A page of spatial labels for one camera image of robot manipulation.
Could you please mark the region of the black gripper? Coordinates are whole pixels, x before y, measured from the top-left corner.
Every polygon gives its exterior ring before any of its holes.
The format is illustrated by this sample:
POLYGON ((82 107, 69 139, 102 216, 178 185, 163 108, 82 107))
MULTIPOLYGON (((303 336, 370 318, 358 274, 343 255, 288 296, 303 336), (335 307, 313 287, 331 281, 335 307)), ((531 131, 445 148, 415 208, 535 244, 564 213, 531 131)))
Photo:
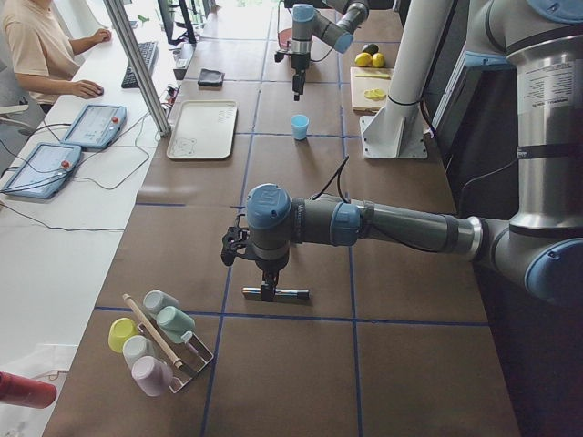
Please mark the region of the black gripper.
POLYGON ((274 300, 276 287, 279 281, 280 271, 283 270, 287 264, 287 259, 259 259, 255 264, 261 271, 261 300, 274 300))
POLYGON ((294 75, 292 78, 294 101, 299 101, 299 95, 302 96, 304 93, 306 71, 309 69, 310 62, 310 53, 293 53, 291 55, 291 67, 294 69, 294 75))

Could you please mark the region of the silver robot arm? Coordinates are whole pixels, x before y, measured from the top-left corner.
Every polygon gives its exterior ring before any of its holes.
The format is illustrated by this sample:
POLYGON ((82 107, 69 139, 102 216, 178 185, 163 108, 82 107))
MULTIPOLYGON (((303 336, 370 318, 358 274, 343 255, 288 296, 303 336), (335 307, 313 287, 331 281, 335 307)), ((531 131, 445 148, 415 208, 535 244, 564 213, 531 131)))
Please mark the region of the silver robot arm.
POLYGON ((369 16, 368 1, 322 1, 343 16, 334 23, 323 16, 314 5, 295 4, 291 9, 291 37, 276 52, 275 62, 288 56, 291 59, 293 99, 303 95, 306 72, 312 61, 312 38, 315 36, 334 51, 344 54, 354 40, 354 32, 369 16))
MULTIPOLYGON (((388 101, 361 119, 365 158, 412 158, 417 150, 411 123, 421 126, 416 106, 454 1, 432 2, 411 1, 388 101)), ((312 36, 344 53, 368 18, 365 1, 322 3, 342 20, 294 5, 285 55, 309 55, 312 36)), ((239 228, 239 214, 222 239, 221 259, 227 266, 235 257, 253 260, 262 300, 278 295, 291 243, 377 239, 464 254, 539 299, 582 305, 582 1, 470 1, 466 30, 466 66, 517 69, 517 213, 508 222, 455 218, 322 192, 291 198, 277 185, 259 185, 246 199, 248 227, 239 228)))

